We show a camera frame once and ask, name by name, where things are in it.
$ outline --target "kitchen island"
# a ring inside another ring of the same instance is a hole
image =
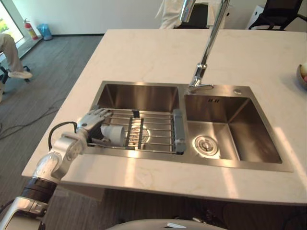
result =
[[[109,30],[44,134],[23,176],[48,152],[50,129],[77,121],[102,81],[186,83],[204,51],[209,30]],[[221,30],[203,83],[249,86],[283,145],[293,172],[215,167],[106,155],[79,156],[61,185],[99,197],[101,189],[255,203],[307,202],[307,93],[296,68],[307,61],[306,33]],[[53,135],[53,141],[63,127]]]

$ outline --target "chrome faucet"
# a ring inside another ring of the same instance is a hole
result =
[[[217,13],[217,17],[215,19],[209,40],[207,42],[207,46],[205,52],[203,53],[202,60],[200,63],[197,64],[196,70],[194,72],[194,76],[192,81],[189,84],[190,91],[198,89],[199,87],[209,88],[212,89],[213,85],[202,84],[201,80],[202,77],[207,69],[207,59],[210,54],[210,51],[214,45],[217,33],[219,31],[221,22],[223,20],[224,14],[226,9],[229,5],[230,0],[222,0],[222,5]],[[180,20],[182,22],[188,22],[194,7],[195,0],[185,0],[182,6]]]

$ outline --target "stainless steel sink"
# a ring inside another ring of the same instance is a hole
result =
[[[250,98],[187,95],[189,142],[200,156],[281,163]]]
[[[290,172],[283,148],[249,87],[104,81],[93,102],[121,125],[124,147],[89,145],[88,154]]]

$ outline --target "white cup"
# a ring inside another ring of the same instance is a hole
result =
[[[113,146],[124,146],[125,129],[123,126],[105,126],[100,127],[102,135],[111,141]]]

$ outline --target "robotic arm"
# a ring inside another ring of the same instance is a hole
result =
[[[77,124],[76,133],[66,132],[52,149],[37,164],[37,167],[24,188],[15,198],[4,218],[0,230],[44,230],[41,223],[57,185],[66,175],[74,159],[87,147],[90,133],[111,112],[105,109],[92,110]]]

